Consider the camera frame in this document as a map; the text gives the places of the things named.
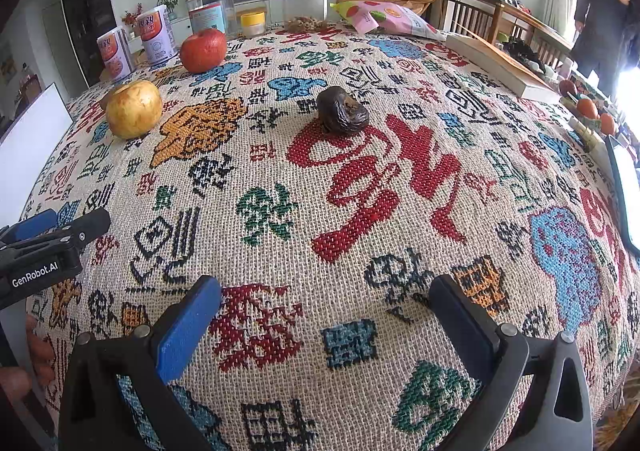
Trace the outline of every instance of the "person in black coat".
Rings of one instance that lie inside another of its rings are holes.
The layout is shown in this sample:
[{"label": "person in black coat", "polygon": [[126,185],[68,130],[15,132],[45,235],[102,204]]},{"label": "person in black coat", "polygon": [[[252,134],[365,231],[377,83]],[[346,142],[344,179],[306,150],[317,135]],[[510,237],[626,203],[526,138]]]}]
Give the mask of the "person in black coat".
[{"label": "person in black coat", "polygon": [[640,61],[640,18],[629,0],[578,0],[575,29],[580,36],[571,58],[578,71],[589,77],[594,70],[598,89],[615,98],[621,71]]}]

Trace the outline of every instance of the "woven fabric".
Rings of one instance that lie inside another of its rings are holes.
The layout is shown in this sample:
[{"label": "woven fabric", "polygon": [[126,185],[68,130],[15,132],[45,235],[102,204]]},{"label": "woven fabric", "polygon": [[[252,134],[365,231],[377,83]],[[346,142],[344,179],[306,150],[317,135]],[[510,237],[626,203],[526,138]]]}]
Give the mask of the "woven fabric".
[{"label": "woven fabric", "polygon": [[[638,340],[638,262],[559,105],[516,98],[443,44],[340,26],[132,79],[160,89],[158,126],[115,138],[98,105],[110,85],[94,86],[24,213],[111,215],[84,272],[28,302],[56,351],[53,413],[79,333],[128,335],[210,274],[223,306],[174,392],[215,449],[432,449],[479,387],[426,306],[444,273],[498,323],[575,333],[602,411]],[[361,134],[322,132],[331,85],[369,109]]]}]

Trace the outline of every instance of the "wooden railing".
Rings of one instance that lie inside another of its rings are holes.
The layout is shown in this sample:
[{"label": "wooden railing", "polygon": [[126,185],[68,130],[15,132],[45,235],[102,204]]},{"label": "wooden railing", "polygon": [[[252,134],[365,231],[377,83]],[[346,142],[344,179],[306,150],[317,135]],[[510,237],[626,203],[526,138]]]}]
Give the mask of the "wooden railing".
[{"label": "wooden railing", "polygon": [[569,56],[572,48],[551,27],[501,0],[442,0],[439,28],[445,30],[446,27],[449,32],[464,35],[471,35],[468,32],[471,31],[491,44],[495,43],[498,32],[522,39],[538,53],[543,63],[554,69]]}]

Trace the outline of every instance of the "metal screw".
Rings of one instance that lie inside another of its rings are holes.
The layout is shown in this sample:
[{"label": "metal screw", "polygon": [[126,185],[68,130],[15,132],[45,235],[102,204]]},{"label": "metal screw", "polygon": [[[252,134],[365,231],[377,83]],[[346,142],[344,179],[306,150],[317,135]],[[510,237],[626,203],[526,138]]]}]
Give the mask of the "metal screw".
[{"label": "metal screw", "polygon": [[85,344],[87,344],[89,341],[91,341],[91,337],[92,337],[91,332],[82,332],[76,338],[76,345],[85,345]]},{"label": "metal screw", "polygon": [[151,333],[151,327],[149,325],[140,325],[133,330],[133,336],[138,339],[143,339]]},{"label": "metal screw", "polygon": [[574,335],[571,332],[567,332],[566,330],[560,332],[560,338],[568,345],[575,341]]},{"label": "metal screw", "polygon": [[503,323],[502,325],[500,325],[500,332],[502,332],[507,337],[513,337],[518,333],[518,329],[511,323]]}]

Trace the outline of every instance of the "yellow lid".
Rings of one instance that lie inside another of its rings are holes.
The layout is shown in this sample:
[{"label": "yellow lid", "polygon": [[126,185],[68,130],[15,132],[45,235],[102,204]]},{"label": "yellow lid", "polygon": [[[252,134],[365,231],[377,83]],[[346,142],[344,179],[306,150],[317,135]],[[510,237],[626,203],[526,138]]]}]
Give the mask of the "yellow lid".
[{"label": "yellow lid", "polygon": [[240,16],[242,26],[259,25],[264,22],[264,12],[249,12],[249,14],[242,14]]}]

